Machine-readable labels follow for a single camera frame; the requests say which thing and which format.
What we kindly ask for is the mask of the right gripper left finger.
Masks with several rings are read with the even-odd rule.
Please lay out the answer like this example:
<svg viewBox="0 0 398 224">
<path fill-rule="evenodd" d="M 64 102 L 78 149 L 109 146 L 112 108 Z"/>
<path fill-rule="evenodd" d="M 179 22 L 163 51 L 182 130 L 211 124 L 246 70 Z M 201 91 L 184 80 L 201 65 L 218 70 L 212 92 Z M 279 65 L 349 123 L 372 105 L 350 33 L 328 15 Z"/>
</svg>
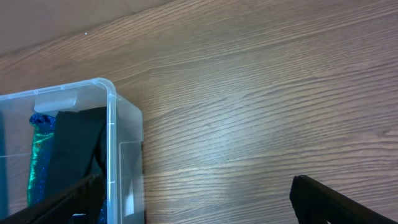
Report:
<svg viewBox="0 0 398 224">
<path fill-rule="evenodd" d="M 104 177 L 89 175 L 1 224 L 96 223 L 105 199 Z"/>
</svg>

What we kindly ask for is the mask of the clear plastic container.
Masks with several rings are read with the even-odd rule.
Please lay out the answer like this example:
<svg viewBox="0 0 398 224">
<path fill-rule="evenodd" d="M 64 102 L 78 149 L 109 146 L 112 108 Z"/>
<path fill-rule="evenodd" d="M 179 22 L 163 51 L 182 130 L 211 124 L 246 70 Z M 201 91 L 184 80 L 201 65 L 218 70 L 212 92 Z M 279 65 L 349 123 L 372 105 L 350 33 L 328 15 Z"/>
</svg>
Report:
<svg viewBox="0 0 398 224">
<path fill-rule="evenodd" d="M 1 220 L 25 209 L 34 128 L 40 113 L 105 107 L 107 127 L 105 199 L 96 223 L 144 223 L 142 111 L 119 95 L 113 83 L 94 78 L 11 93 L 1 97 Z"/>
</svg>

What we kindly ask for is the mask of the black garment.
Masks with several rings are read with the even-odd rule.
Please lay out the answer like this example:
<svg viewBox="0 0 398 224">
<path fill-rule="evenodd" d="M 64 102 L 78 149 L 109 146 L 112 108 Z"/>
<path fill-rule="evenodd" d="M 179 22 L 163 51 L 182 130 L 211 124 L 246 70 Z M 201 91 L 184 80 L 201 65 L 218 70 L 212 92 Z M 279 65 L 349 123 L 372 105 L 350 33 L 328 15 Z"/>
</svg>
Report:
<svg viewBox="0 0 398 224">
<path fill-rule="evenodd" d="M 44 197 L 51 197 L 91 174 L 106 176 L 105 107 L 56 116 Z"/>
</svg>

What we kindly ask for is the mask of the blue sequin garment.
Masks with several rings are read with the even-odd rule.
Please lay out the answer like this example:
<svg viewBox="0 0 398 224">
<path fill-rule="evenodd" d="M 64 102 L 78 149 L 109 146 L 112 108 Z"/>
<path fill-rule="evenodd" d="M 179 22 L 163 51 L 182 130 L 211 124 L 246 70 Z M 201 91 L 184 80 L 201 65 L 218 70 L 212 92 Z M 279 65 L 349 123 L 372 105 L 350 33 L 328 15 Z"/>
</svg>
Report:
<svg viewBox="0 0 398 224">
<path fill-rule="evenodd" d="M 36 113 L 29 123 L 34 128 L 27 183 L 27 205 L 34 205 L 44 199 L 45 180 L 53 149 L 56 119 L 53 116 Z"/>
</svg>

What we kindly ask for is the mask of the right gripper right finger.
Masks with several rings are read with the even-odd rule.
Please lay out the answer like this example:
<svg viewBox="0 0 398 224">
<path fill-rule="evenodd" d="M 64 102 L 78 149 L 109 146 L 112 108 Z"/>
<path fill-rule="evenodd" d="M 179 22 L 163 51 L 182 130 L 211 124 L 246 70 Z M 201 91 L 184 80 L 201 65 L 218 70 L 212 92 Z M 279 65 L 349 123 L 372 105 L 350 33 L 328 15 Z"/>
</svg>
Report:
<svg viewBox="0 0 398 224">
<path fill-rule="evenodd" d="M 289 199 L 299 224 L 397 224 L 307 175 L 293 178 Z"/>
</svg>

